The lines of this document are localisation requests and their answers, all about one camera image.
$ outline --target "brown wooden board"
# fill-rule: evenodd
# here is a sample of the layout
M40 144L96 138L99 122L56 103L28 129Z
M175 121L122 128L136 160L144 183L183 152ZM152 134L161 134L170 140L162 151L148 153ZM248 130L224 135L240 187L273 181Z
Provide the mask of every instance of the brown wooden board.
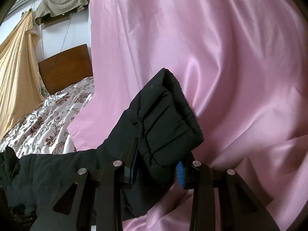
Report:
M63 51L38 64L43 82L51 95L85 77L93 76L86 44Z

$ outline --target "round metal bolt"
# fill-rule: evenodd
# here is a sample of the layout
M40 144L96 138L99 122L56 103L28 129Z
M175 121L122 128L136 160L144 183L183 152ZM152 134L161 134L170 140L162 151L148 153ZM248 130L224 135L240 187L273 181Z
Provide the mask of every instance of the round metal bolt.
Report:
M78 170L78 174L80 175L84 175L86 172L87 172L87 169L84 167Z
M235 171L233 169L228 169L227 173L231 176L235 175Z
M193 164L195 167L199 167L199 166L201 166L201 161L193 161L192 164Z
M113 162L113 165L114 165L115 167L119 167L119 166L122 165L122 162L121 162L121 161L114 161L114 162Z

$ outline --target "pink curtain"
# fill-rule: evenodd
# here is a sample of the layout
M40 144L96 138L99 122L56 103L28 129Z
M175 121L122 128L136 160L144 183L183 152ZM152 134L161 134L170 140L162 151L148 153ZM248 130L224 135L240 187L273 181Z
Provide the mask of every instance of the pink curtain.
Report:
M95 94L68 130L96 148L162 67L205 141L196 159L236 168L285 231L308 199L307 23L292 0L91 0ZM188 230L176 183L125 230Z

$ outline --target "floral bedsheet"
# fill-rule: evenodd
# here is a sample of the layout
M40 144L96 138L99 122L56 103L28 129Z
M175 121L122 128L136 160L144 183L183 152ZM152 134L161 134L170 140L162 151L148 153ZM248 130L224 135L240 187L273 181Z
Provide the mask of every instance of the floral bedsheet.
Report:
M0 140L0 152L10 146L20 158L31 153L65 154L76 151L67 126L91 100L93 93L94 80L88 77L47 97Z

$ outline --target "black fabric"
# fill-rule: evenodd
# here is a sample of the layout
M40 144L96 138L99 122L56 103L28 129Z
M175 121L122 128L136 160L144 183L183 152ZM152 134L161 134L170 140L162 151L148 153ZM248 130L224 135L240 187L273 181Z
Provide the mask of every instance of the black fabric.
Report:
M0 154L0 185L8 204L24 204L25 214L35 210L39 216L79 168L102 169L118 160L135 137L142 159L133 188L121 192L123 220L146 214L172 184L175 164L203 141L181 87L167 69L161 69L136 95L96 150L18 159L7 147Z

